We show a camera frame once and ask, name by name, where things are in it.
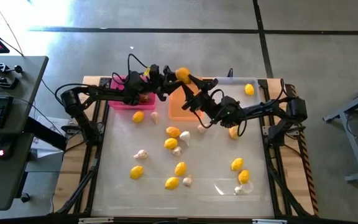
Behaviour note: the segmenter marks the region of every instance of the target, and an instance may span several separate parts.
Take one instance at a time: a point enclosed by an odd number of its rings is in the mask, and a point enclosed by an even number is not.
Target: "yellow lemon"
[[[239,129],[238,126],[234,126],[234,127],[229,128],[229,134],[230,134],[231,138],[233,138],[233,139],[239,138],[239,136],[237,135],[237,129]]]
[[[178,177],[170,177],[165,183],[165,189],[173,190],[177,188],[179,185],[179,179]]]
[[[181,132],[178,128],[175,127],[168,127],[165,132],[171,137],[171,138],[176,138],[178,137]]]
[[[246,84],[246,95],[252,96],[254,94],[254,87],[251,84]]]
[[[138,111],[134,113],[134,115],[132,116],[132,120],[136,123],[143,121],[143,118],[144,118],[143,111]]]
[[[165,140],[164,147],[166,149],[174,149],[178,145],[178,140],[174,138],[168,138]]]
[[[189,75],[190,70],[188,68],[182,67],[175,71],[175,75],[177,79],[183,80],[186,84],[189,84],[191,82]]]
[[[237,158],[231,163],[231,170],[241,170],[242,165],[244,165],[244,160],[242,158]]]
[[[248,183],[248,180],[249,180],[249,171],[248,170],[241,171],[239,174],[240,184],[246,184]]]
[[[186,164],[185,162],[179,162],[178,165],[175,168],[175,175],[177,176],[183,176],[186,173]]]
[[[142,166],[135,166],[131,169],[131,178],[132,179],[139,179],[143,174],[143,167]]]

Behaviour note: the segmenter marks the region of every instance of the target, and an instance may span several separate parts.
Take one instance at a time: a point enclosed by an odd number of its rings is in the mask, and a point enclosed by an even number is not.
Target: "wooden base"
[[[89,85],[98,85],[100,78],[102,77],[84,77],[83,83]],[[280,80],[268,79],[267,81],[268,81],[268,90],[270,93],[270,98],[271,99],[276,98],[281,90]],[[88,96],[86,95],[82,95],[80,96],[80,99],[85,100],[87,97]],[[102,102],[100,108],[104,108],[104,104],[105,102]],[[91,105],[85,111],[86,115],[90,119],[92,118],[93,111],[94,111],[94,104]],[[98,121],[101,121],[102,116],[103,116],[103,111],[101,109],[101,111],[99,112]],[[280,118],[275,117],[276,124],[278,123],[279,120]],[[78,144],[80,142],[82,142],[82,137],[80,135],[77,135],[70,140],[70,142],[67,145],[67,148],[74,146],[75,144]],[[300,151],[297,140],[286,137],[285,144],[296,149],[297,151]],[[56,210],[58,210],[63,206],[63,204],[68,200],[68,198],[74,192],[74,190],[78,186],[78,183],[80,182],[81,168],[84,160],[85,148],[86,148],[85,144],[82,144],[66,152],[66,154],[64,155],[62,168],[60,170],[60,175],[55,190],[55,196],[53,197],[53,203]],[[318,215],[314,188],[312,191],[310,191],[310,187],[313,187],[313,179],[311,178],[310,165],[308,164],[309,169],[306,168],[306,172],[305,172],[302,158],[297,153],[293,152],[291,149],[287,147],[281,147],[280,150],[281,150],[284,173],[285,173],[285,178],[287,181],[288,188],[291,190],[292,194],[295,196],[297,201],[303,206],[303,208],[307,212]],[[303,150],[303,154],[305,154],[306,152],[306,156],[307,156],[307,149],[302,149],[302,150]],[[92,151],[91,162],[89,163],[90,166],[93,163],[92,160],[94,158],[94,152],[95,149],[93,149]],[[83,198],[81,202],[81,212],[85,209],[88,191],[89,191],[89,184],[83,192]],[[285,213],[283,197],[278,187],[277,187],[277,192],[279,195],[278,200],[280,204],[280,209],[283,213]]]

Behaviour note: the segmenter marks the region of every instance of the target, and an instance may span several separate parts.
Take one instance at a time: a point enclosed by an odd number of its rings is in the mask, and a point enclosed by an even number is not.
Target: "concrete floor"
[[[268,30],[358,30],[358,0],[259,0],[259,5]],[[14,10],[18,7],[20,14]],[[232,67],[237,77],[266,77],[257,34],[26,31],[28,26],[257,29],[252,0],[0,0],[0,8],[26,55],[49,56],[44,80],[53,90],[81,82],[84,75],[124,73],[128,53],[146,64],[186,66],[201,76],[225,76]],[[0,26],[0,36],[14,44],[6,27]],[[358,182],[344,181],[345,175],[358,172],[356,160],[343,129],[321,120],[358,91],[358,35],[266,39],[274,77],[294,84],[307,103],[306,142],[320,215],[358,221]],[[140,69],[136,63],[133,68]],[[44,87],[37,94],[37,107],[47,116],[67,118]],[[58,170],[59,163],[52,164],[38,167]],[[48,213],[56,181],[57,174],[31,173],[25,189],[32,201],[14,202],[0,218]]]

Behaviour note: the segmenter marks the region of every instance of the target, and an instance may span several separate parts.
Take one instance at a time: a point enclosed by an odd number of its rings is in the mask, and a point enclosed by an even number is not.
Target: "black desk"
[[[14,90],[0,88],[0,93],[8,93],[33,103],[47,62],[46,56],[0,56],[0,63],[5,63],[10,68],[20,65],[24,71],[23,76],[15,74],[20,81]],[[12,157],[6,161],[0,160],[0,210],[9,209],[13,199],[20,197],[22,193],[27,177],[25,165],[34,136],[59,149],[65,149],[65,138],[29,118],[30,109],[30,104],[14,99],[5,127],[0,129],[0,140],[7,133],[18,134]]]

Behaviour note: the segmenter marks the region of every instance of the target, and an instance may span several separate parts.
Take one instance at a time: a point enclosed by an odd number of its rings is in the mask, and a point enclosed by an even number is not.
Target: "garlic bulb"
[[[202,125],[197,126],[197,130],[200,134],[203,134],[206,131],[206,128],[204,128]]]
[[[135,159],[146,159],[147,158],[147,152],[146,150],[139,150],[136,155],[134,155]]]
[[[154,121],[154,123],[157,124],[158,123],[158,113],[154,111],[150,114],[150,116],[151,116],[152,120]]]
[[[242,189],[241,186],[237,186],[237,187],[234,189],[234,193],[235,193],[236,195],[242,195],[242,194],[244,194],[244,191],[243,191],[243,189]]]
[[[184,131],[179,136],[180,140],[184,141],[187,146],[190,145],[190,132]]]
[[[193,178],[191,175],[188,175],[187,177],[183,178],[183,185],[186,187],[191,187],[193,184]]]
[[[177,146],[175,147],[171,153],[174,155],[174,156],[180,156],[181,155],[181,147],[180,146]]]

